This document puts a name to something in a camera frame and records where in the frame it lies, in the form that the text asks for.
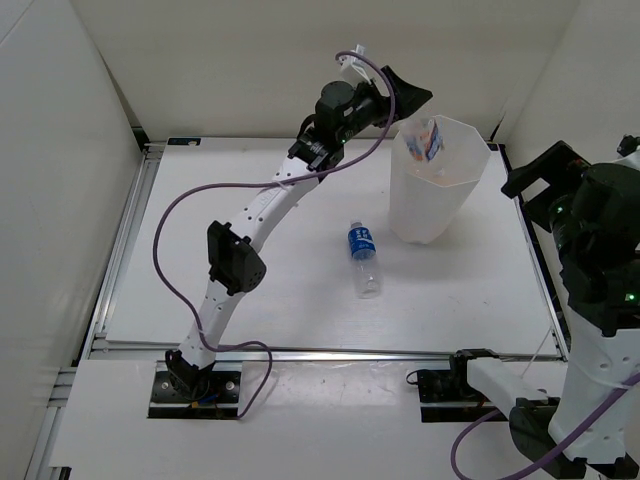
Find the clear bottle orange-blue label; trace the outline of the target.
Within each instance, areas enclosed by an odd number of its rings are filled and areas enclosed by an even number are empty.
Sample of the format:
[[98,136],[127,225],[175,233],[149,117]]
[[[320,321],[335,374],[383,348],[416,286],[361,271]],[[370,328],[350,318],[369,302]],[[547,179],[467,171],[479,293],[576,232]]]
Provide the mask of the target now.
[[444,140],[436,117],[404,122],[399,133],[407,150],[417,162],[429,163],[444,149]]

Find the clear bottle blue label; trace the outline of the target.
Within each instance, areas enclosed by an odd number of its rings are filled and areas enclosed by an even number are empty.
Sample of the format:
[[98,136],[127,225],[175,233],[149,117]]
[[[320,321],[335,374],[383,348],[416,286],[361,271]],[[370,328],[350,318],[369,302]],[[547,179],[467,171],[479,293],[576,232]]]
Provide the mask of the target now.
[[382,289],[382,274],[371,231],[360,220],[352,220],[347,240],[356,294],[360,298],[378,296]]

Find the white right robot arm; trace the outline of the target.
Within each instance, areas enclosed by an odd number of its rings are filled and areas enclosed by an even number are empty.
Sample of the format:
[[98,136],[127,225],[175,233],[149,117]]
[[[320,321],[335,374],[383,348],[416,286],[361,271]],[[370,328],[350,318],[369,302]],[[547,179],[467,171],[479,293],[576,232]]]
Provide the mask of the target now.
[[523,208],[552,235],[568,295],[571,348],[561,395],[531,387],[488,350],[450,359],[450,390],[464,400],[480,394],[507,419],[529,460],[526,474],[639,475],[625,445],[639,393],[638,139],[624,137],[619,153],[617,161],[593,164],[560,141],[512,170],[502,188],[514,198],[537,180],[546,184]]

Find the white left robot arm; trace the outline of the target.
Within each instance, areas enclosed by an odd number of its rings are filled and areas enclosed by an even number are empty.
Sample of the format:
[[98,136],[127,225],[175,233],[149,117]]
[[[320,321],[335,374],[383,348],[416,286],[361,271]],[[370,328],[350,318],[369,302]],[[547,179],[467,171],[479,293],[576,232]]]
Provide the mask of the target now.
[[433,96],[402,80],[388,66],[382,68],[381,77],[387,95],[367,77],[326,84],[272,180],[261,185],[256,197],[231,220],[213,221],[207,228],[209,271],[204,300],[191,310],[194,324],[185,340],[165,354],[170,381],[186,399],[198,400],[212,391],[222,334],[239,302],[266,275],[259,253],[275,227],[338,166],[345,144],[355,135],[370,126],[384,129],[404,120]]

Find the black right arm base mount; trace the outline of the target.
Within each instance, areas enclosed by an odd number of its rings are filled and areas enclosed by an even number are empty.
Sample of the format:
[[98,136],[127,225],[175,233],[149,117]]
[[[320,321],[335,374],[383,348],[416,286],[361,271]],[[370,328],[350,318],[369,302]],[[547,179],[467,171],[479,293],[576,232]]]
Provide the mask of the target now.
[[472,423],[492,413],[487,422],[505,422],[518,400],[514,394],[498,407],[483,390],[468,382],[467,367],[472,361],[494,359],[489,349],[463,349],[449,356],[447,369],[420,368],[410,371],[405,380],[418,388],[422,423]]

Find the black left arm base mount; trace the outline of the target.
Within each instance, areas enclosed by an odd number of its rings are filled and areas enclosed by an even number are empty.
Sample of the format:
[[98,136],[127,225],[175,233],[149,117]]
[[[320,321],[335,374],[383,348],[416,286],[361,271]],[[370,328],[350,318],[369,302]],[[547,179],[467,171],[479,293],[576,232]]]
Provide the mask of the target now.
[[239,413],[242,366],[218,363],[194,390],[182,391],[162,363],[156,365],[147,417],[150,419],[234,420]]

